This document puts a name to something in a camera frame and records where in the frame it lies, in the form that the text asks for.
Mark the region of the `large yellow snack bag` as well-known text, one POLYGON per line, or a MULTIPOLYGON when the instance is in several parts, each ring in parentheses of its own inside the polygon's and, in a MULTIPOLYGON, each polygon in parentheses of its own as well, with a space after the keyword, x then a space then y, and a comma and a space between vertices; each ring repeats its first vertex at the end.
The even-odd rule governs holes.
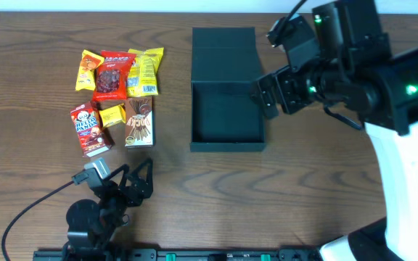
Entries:
POLYGON ((128 53, 135 54, 136 57, 128 73, 127 97, 158 95, 157 71, 163 58, 164 48, 145 51, 129 49, 128 53))

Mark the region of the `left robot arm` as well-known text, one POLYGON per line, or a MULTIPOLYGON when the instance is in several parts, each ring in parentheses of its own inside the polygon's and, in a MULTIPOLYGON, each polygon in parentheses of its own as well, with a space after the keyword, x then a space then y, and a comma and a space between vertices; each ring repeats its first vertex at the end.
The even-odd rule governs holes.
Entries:
POLYGON ((73 183, 86 183, 98 202, 82 199, 67 211, 68 247, 63 260, 127 260, 128 252, 111 242, 117 228, 128 224, 126 210, 138 207, 153 193, 153 161, 131 169, 127 164, 111 171, 102 158, 84 165, 73 183))

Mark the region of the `black gift box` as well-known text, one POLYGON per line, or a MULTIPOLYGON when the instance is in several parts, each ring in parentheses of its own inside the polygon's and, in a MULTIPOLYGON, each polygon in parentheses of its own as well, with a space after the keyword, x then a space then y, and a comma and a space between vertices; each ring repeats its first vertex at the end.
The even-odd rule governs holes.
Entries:
POLYGON ((261 77, 254 28, 193 28, 191 152, 261 152, 265 123, 250 98, 261 77))

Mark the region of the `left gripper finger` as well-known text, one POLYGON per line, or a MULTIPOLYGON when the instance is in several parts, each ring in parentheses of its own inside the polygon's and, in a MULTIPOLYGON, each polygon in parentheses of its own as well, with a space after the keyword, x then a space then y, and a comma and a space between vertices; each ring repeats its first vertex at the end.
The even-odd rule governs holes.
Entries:
POLYGON ((107 186, 112 187, 112 186, 122 186, 125 183, 125 177, 129 172, 129 165, 124 164, 121 165, 120 167, 118 167, 116 170, 112 171, 109 176, 107 177, 107 186), (117 175, 120 174, 120 179, 119 181, 116 183, 113 178, 117 175))
POLYGON ((153 184, 153 160, 149 157, 127 175, 127 180, 136 185, 153 184))

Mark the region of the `red Hacks candy bag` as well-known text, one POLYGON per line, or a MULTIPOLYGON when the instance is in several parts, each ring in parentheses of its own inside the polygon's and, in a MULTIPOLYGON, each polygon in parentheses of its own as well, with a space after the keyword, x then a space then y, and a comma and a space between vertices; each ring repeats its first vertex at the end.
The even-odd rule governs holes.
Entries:
POLYGON ((124 51, 105 50, 100 54, 104 57, 104 62, 97 69, 96 88, 92 100, 94 102, 125 100, 127 78, 136 55, 124 51))

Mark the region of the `brown Pocky box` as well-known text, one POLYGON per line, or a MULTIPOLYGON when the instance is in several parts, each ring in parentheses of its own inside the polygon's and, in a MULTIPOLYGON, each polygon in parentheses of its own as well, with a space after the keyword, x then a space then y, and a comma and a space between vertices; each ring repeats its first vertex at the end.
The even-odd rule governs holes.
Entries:
POLYGON ((154 115, 152 97, 131 97, 126 100, 125 147, 153 146, 154 115))

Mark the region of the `red Hello Panda box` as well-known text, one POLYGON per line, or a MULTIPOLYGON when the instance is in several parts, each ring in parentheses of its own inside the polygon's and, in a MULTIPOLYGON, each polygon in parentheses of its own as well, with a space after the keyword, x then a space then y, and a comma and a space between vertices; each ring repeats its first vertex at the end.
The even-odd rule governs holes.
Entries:
POLYGON ((99 111, 94 102, 88 101, 70 111, 84 157, 94 157, 110 150, 111 143, 102 130, 99 111))

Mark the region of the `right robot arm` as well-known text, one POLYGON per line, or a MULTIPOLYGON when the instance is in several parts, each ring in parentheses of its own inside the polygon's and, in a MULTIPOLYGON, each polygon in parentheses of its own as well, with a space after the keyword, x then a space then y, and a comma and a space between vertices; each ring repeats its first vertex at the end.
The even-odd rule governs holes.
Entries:
POLYGON ((338 120, 365 131, 377 155, 386 216, 319 248, 323 260, 418 260, 418 48, 393 55, 373 1, 296 11, 268 32, 288 63, 257 79, 251 94, 268 119, 319 102, 357 114, 338 120))

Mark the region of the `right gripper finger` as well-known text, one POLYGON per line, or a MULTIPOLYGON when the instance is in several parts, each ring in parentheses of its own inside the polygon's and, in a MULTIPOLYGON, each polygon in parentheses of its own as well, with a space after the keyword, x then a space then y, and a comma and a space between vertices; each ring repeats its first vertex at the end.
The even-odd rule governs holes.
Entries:
POLYGON ((277 79, 276 73, 272 72, 257 79, 257 85, 260 87, 276 87, 277 79))
POLYGON ((263 116, 267 120, 271 120, 279 115, 276 107, 274 89, 270 83, 261 81, 252 82, 250 99, 260 108, 263 116))

